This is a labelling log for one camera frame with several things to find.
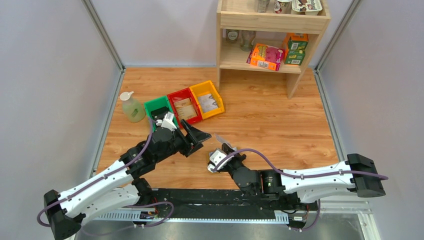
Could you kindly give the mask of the yellow leather card holder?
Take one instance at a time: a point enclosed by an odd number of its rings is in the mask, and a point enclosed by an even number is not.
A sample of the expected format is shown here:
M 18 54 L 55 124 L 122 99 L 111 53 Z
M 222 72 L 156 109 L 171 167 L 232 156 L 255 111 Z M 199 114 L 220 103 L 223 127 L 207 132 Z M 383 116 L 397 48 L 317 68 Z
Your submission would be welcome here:
M 209 160 L 210 161 L 213 161 L 213 159 L 217 156 L 217 154 L 218 154 L 218 152 L 215 150 L 215 151 L 213 151 L 213 152 L 209 152 L 208 153 L 208 155 L 209 155 Z

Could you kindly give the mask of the grey credit card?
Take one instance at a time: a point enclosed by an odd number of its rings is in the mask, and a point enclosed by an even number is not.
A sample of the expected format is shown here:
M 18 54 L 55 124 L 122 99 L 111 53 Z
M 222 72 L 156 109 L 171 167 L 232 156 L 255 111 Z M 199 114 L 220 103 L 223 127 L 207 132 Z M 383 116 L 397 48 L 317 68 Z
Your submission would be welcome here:
M 227 144 L 230 148 L 233 148 L 233 146 L 229 143 L 229 141 L 225 140 L 223 137 L 221 137 L 218 134 L 215 134 L 216 140 L 221 144 Z

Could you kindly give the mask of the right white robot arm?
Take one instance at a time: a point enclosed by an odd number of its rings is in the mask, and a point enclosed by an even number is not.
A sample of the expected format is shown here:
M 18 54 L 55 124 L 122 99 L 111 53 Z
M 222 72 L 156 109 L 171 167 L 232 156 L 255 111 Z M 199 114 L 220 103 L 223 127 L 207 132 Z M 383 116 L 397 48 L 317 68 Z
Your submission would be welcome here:
M 257 154 L 271 168 L 248 168 L 243 163 L 246 152 Z M 212 173 L 229 173 L 245 196 L 270 201 L 288 198 L 292 204 L 312 204 L 322 198 L 349 193 L 360 198 L 382 197 L 386 194 L 382 181 L 388 180 L 378 173 L 373 160 L 358 153 L 323 167 L 279 169 L 263 153 L 251 148 L 234 150 L 227 143 L 209 153 L 207 169 Z

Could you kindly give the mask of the beige cards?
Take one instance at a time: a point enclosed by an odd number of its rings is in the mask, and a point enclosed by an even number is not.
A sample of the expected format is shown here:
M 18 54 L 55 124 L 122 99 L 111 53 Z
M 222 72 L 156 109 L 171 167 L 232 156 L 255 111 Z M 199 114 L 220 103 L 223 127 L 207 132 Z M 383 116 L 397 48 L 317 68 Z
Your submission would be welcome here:
M 186 120 L 197 117 L 197 112 L 190 98 L 179 99 L 174 102 L 176 113 L 180 120 Z

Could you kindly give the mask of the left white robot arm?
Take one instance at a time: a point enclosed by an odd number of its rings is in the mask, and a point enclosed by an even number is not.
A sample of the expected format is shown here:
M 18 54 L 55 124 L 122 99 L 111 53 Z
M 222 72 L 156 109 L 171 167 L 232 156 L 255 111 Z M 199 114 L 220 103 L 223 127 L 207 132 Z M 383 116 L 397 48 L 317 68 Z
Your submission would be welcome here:
M 148 192 L 143 175 L 176 153 L 189 157 L 212 137 L 186 120 L 181 121 L 185 133 L 179 128 L 154 127 L 154 121 L 148 121 L 147 139 L 128 149 L 104 171 L 68 190 L 52 189 L 43 195 L 44 208 L 37 222 L 50 228 L 54 239 L 65 240 L 99 215 L 142 202 Z

